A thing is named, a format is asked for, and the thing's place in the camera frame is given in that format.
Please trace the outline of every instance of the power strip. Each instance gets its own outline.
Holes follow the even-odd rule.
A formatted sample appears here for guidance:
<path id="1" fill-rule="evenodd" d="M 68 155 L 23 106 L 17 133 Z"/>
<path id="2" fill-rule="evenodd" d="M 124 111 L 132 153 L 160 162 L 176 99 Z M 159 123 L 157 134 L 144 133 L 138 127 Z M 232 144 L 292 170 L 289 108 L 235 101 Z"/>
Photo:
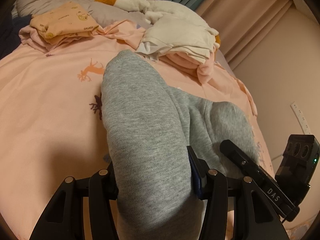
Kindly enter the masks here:
<path id="1" fill-rule="evenodd" d="M 296 102 L 293 102 L 291 104 L 291 108 L 296 115 L 298 122 L 303 130 L 304 134 L 311 134 L 311 129 L 307 123 L 307 120 L 305 119 L 303 112 L 300 110 L 298 104 Z"/>

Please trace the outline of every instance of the pink duvet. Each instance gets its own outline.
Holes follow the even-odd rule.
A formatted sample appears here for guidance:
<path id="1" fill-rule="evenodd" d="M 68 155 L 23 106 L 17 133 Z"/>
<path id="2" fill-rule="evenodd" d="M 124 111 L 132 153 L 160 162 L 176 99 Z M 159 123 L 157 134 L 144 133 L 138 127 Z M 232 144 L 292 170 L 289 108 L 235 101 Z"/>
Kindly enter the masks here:
<path id="1" fill-rule="evenodd" d="M 120 30 L 130 44 L 130 34 Z M 0 61 L 0 213 L 19 240 L 29 239 L 65 177 L 89 177 L 110 161 L 100 84 L 107 63 L 123 49 L 134 50 L 126 42 L 96 35 L 49 53 L 26 44 Z M 239 80 L 218 64 L 202 85 L 168 63 L 150 64 L 170 86 L 238 105 L 253 127 L 260 164 L 273 175 L 255 105 Z"/>

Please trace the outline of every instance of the cartoon print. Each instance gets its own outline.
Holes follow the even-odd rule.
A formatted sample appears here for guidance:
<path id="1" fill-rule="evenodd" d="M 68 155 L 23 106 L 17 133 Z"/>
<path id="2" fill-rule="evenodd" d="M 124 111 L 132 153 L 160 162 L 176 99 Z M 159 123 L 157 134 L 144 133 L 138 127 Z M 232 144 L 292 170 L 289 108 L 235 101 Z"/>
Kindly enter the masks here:
<path id="1" fill-rule="evenodd" d="M 92 106 L 90 109 L 94 111 L 94 113 L 96 113 L 97 111 L 99 111 L 99 118 L 100 120 L 102 120 L 102 101 L 101 101 L 101 96 L 102 93 L 100 93 L 100 96 L 95 95 L 94 98 L 96 99 L 96 104 L 92 103 L 89 104 L 89 106 Z"/>
<path id="2" fill-rule="evenodd" d="M 92 59 L 91 59 L 90 65 L 87 66 L 84 70 L 81 70 L 80 74 L 78 74 L 78 79 L 81 82 L 85 81 L 85 80 L 88 80 L 88 82 L 90 82 L 91 78 L 88 76 L 88 72 L 92 72 L 92 73 L 95 73 L 95 74 L 103 75 L 105 69 L 103 68 L 102 63 L 100 63 L 101 67 L 96 67 L 95 65 L 97 63 L 98 63 L 98 61 L 95 64 L 92 64 Z"/>
<path id="3" fill-rule="evenodd" d="M 52 33 L 47 33 L 47 34 L 45 35 L 45 37 L 46 37 L 47 39 L 51 39 L 51 38 L 53 38 L 53 34 L 52 34 Z"/>
<path id="4" fill-rule="evenodd" d="M 77 16 L 79 18 L 79 20 L 81 21 L 86 21 L 88 19 L 89 14 L 87 13 L 81 13 L 80 11 L 77 12 Z"/>
<path id="5" fill-rule="evenodd" d="M 93 26 L 84 27 L 83 29 L 84 29 L 84 30 L 91 30 L 91 29 L 93 29 Z"/>
<path id="6" fill-rule="evenodd" d="M 65 34 L 66 37 L 74 37 L 74 36 L 79 36 L 78 33 L 68 33 L 68 34 Z"/>
<path id="7" fill-rule="evenodd" d="M 68 16 L 69 16 L 69 14 L 64 15 L 64 16 L 62 16 L 62 17 L 58 18 L 58 20 L 61 20 L 61 19 L 65 18 L 65 17 L 68 17 Z"/>

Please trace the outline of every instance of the white stuffed goose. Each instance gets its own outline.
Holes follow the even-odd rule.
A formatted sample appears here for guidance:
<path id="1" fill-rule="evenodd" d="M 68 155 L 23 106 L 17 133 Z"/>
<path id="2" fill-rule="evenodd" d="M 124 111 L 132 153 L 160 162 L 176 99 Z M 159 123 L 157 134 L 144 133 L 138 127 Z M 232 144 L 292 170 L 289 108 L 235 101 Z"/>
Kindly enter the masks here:
<path id="1" fill-rule="evenodd" d="M 199 15 L 188 7 L 165 0 L 95 0 L 97 2 L 102 2 L 108 5 L 113 5 L 122 10 L 132 12 L 140 11 L 143 12 L 146 16 L 146 19 L 149 23 L 155 23 L 165 14 L 171 14 L 179 19 L 186 20 L 194 25 L 203 26 L 207 31 L 217 36 L 219 32 L 206 23 Z"/>

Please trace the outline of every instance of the deer print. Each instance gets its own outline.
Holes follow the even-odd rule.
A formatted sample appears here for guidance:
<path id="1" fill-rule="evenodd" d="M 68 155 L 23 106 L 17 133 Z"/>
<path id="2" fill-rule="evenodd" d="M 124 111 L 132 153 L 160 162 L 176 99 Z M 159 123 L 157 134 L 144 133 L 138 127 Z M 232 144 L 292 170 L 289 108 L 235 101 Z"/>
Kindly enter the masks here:
<path id="1" fill-rule="evenodd" d="M 92 103 L 89 104 L 89 106 L 91 106 L 91 110 L 94 111 L 94 113 L 96 113 L 97 111 L 99 111 L 99 118 L 100 120 L 102 120 L 102 101 L 101 101 L 101 97 L 102 97 L 102 93 L 100 93 L 100 96 L 95 95 L 94 98 L 96 99 L 96 104 Z"/>
<path id="2" fill-rule="evenodd" d="M 80 74 L 78 74 L 78 79 L 82 82 L 82 81 L 86 81 L 88 80 L 88 82 L 91 81 L 91 78 L 88 76 L 89 72 L 95 73 L 95 74 L 99 74 L 99 75 L 103 75 L 104 74 L 104 68 L 102 63 L 101 67 L 96 67 L 95 65 L 97 65 L 98 61 L 94 64 L 92 64 L 92 59 L 90 61 L 90 65 L 87 66 L 84 70 L 81 70 Z"/>

